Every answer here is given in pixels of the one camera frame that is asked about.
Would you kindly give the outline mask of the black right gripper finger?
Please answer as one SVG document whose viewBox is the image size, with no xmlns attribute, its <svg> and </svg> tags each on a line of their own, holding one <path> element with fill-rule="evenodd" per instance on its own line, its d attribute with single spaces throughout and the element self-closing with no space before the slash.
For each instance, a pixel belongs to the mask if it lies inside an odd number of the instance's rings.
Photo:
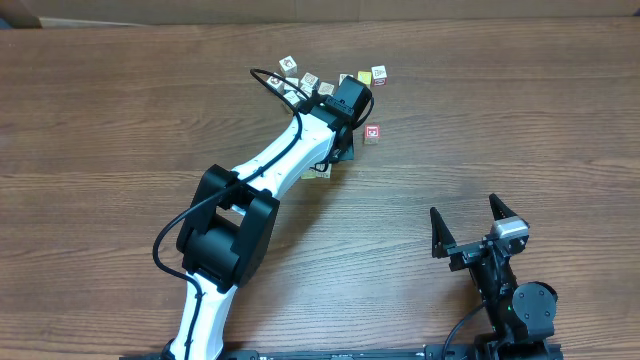
<svg viewBox="0 0 640 360">
<path fill-rule="evenodd" d="M 456 246 L 456 241 L 435 207 L 430 209 L 430 220 L 432 227 L 432 257 L 449 257 L 448 251 Z"/>
<path fill-rule="evenodd" d="M 489 195 L 489 202 L 495 221 L 516 216 L 516 213 L 511 210 L 495 193 Z"/>
</svg>

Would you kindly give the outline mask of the yellow top picture block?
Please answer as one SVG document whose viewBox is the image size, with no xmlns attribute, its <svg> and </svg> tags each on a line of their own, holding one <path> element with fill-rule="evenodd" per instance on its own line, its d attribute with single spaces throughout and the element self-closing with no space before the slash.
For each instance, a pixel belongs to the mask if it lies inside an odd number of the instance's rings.
<svg viewBox="0 0 640 360">
<path fill-rule="evenodd" d="M 320 171 L 316 170 L 315 171 L 316 177 L 317 178 L 326 178 L 326 179 L 330 178 L 331 177 L 331 168 L 332 168 L 332 165 L 329 164 L 324 169 L 321 169 Z"/>
</svg>

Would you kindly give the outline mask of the red E block front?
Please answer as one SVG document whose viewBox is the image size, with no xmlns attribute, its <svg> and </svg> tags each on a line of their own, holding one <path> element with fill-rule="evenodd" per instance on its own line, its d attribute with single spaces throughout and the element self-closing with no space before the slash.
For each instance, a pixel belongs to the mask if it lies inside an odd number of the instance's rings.
<svg viewBox="0 0 640 360">
<path fill-rule="evenodd" d="M 378 124 L 368 124 L 363 133 L 364 144 L 377 144 L 381 138 L 381 128 Z"/>
</svg>

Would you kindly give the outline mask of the plain wooden picture block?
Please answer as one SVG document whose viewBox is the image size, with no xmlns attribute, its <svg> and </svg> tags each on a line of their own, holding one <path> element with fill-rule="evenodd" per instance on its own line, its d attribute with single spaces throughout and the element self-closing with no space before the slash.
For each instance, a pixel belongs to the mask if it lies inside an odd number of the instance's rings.
<svg viewBox="0 0 640 360">
<path fill-rule="evenodd" d="M 314 170 L 307 170 L 301 175 L 301 178 L 303 180 L 314 179 L 315 177 L 316 177 L 316 172 Z"/>
</svg>

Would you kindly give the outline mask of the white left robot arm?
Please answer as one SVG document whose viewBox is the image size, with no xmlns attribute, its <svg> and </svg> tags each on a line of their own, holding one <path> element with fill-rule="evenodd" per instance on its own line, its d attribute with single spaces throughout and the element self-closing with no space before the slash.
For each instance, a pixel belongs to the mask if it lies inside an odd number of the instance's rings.
<svg viewBox="0 0 640 360">
<path fill-rule="evenodd" d="M 187 296 L 177 336 L 164 359 L 218 359 L 236 291 L 262 263 L 280 200 L 310 169 L 326 171 L 354 157 L 353 132 L 374 106 L 371 90 L 345 78 L 332 95 L 312 92 L 298 104 L 287 129 L 248 162 L 226 170 L 211 166 L 188 209 L 171 221 L 180 232 L 178 277 Z"/>
</svg>

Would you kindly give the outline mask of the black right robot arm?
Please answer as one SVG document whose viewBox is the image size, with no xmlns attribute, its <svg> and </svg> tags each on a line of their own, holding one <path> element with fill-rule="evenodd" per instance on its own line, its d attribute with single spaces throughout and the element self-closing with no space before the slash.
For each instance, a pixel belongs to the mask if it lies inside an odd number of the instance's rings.
<svg viewBox="0 0 640 360">
<path fill-rule="evenodd" d="M 550 344 L 554 335 L 557 292 L 544 282 L 519 284 L 510 259 L 526 248 L 529 224 L 501 199 L 489 196 L 494 222 L 481 240 L 459 245 L 441 214 L 430 209 L 432 256 L 448 258 L 451 271 L 467 269 L 481 297 L 481 304 L 461 319 L 437 354 L 442 359 L 558 360 L 561 346 Z M 492 327 L 471 344 L 453 346 L 462 325 L 485 310 Z"/>
</svg>

